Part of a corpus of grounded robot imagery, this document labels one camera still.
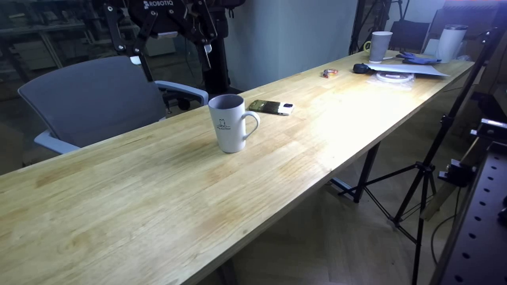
gray cup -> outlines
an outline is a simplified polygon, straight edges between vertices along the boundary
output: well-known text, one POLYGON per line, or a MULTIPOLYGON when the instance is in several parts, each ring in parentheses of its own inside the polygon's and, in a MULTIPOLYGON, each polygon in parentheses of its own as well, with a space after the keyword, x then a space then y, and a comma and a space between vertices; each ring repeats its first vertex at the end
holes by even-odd
POLYGON ((372 33, 372 40, 364 45, 364 50, 370 54, 370 63, 382 62, 389 47, 391 36, 392 32, 389 31, 375 31, 372 33))

blue glove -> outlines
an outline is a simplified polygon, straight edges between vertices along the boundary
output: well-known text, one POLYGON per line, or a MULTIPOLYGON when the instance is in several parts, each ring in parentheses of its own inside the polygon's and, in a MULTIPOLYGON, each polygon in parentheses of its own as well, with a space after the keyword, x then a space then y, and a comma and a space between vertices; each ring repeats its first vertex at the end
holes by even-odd
POLYGON ((441 59, 436 58, 417 57, 415 54, 411 52, 400 52, 400 54, 397 55, 396 57, 404 58, 403 63, 411 63, 411 64, 433 64, 441 61, 441 59))

mug handle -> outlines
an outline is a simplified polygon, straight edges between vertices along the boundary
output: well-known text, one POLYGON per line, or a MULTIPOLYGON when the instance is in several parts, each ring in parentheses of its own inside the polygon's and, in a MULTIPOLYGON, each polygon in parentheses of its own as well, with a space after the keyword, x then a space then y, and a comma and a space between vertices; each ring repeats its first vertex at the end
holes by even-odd
POLYGON ((261 118, 259 117, 259 115, 257 115, 257 113, 255 112, 252 112, 252 111, 246 111, 242 116, 241 118, 244 119, 246 118, 246 116, 252 116, 255 121, 257 122, 257 125, 255 126, 255 128, 253 128, 253 130, 246 134, 244 137, 243 137, 243 140, 246 140, 253 132, 255 132, 255 130, 257 130, 257 128, 259 127, 259 124, 261 123, 261 118))
POLYGON ((372 47, 372 41, 367 41, 363 45, 363 50, 366 51, 367 54, 370 54, 370 48, 372 47))

white tumbler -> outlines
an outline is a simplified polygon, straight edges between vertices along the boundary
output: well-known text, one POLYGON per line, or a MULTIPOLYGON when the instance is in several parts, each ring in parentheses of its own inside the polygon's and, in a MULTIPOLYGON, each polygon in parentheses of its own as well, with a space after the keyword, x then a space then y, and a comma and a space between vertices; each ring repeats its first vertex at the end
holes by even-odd
POLYGON ((467 29, 468 26, 465 25, 446 25, 437 47, 437 59, 441 59, 442 63, 451 61, 456 56, 467 29))

white paper sheet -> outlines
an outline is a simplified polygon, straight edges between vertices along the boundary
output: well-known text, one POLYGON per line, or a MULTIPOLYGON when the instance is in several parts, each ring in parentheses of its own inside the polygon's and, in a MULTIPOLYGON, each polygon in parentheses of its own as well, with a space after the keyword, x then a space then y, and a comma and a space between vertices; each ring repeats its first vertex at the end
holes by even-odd
POLYGON ((404 72, 404 73, 417 73, 438 76, 449 76, 436 70, 431 65, 416 65, 416 64, 373 64, 365 63, 369 68, 376 71, 389 71, 389 72, 404 72))

